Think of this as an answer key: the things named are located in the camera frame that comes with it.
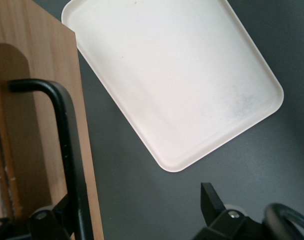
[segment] black handle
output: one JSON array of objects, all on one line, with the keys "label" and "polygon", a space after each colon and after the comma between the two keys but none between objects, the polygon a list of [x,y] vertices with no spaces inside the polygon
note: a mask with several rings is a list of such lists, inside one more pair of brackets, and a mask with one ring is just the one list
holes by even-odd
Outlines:
[{"label": "black handle", "polygon": [[75,219],[75,238],[94,239],[76,116],[69,93],[59,83],[48,80],[21,79],[9,81],[8,84],[12,92],[41,91],[51,99],[56,115],[69,206]]},{"label": "black handle", "polygon": [[304,229],[304,216],[295,210],[273,203],[266,207],[263,224],[274,240],[304,240],[294,224]]}]

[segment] black metal handle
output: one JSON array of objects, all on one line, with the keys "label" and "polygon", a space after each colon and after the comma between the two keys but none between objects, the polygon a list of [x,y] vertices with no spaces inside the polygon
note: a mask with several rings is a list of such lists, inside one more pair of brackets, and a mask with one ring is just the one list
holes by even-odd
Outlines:
[{"label": "black metal handle", "polygon": [[12,92],[41,91],[48,95],[54,106],[70,209],[73,211],[75,238],[91,240],[93,237],[86,182],[72,99],[57,82],[41,79],[9,81]]},{"label": "black metal handle", "polygon": [[279,203],[273,203],[266,207],[263,224],[270,232],[272,239],[304,240],[304,236],[293,223],[304,229],[304,216]]}]

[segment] white tray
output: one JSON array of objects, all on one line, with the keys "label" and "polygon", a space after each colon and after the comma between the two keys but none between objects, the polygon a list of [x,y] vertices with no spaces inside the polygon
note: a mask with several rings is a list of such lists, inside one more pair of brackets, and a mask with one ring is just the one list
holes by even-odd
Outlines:
[{"label": "white tray", "polygon": [[225,0],[72,0],[62,22],[169,172],[282,104],[280,84]]}]

